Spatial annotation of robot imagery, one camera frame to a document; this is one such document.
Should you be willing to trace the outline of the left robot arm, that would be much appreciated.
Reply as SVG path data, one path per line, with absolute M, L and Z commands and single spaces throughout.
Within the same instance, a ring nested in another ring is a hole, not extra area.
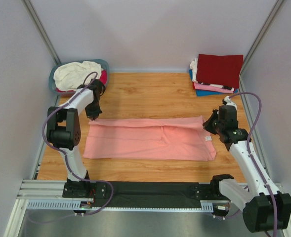
M 50 107 L 42 127 L 44 141 L 62 156 L 67 169 L 64 198 L 93 198 L 94 184 L 89 179 L 79 151 L 81 126 L 79 115 L 96 120 L 102 113 L 99 100 L 105 85 L 98 79 L 82 84 L 75 94 L 58 107 Z

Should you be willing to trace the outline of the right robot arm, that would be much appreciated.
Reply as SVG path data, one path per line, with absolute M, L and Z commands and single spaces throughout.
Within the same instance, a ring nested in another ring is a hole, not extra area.
M 291 217 L 291 196 L 282 193 L 270 179 L 248 132 L 238 125 L 236 106 L 227 104 L 213 110 L 203 127 L 219 135 L 237 161 L 249 188 L 242 188 L 230 175 L 217 175 L 212 179 L 210 195 L 215 199 L 229 198 L 241 210 L 245 226 L 251 233 L 284 230 Z

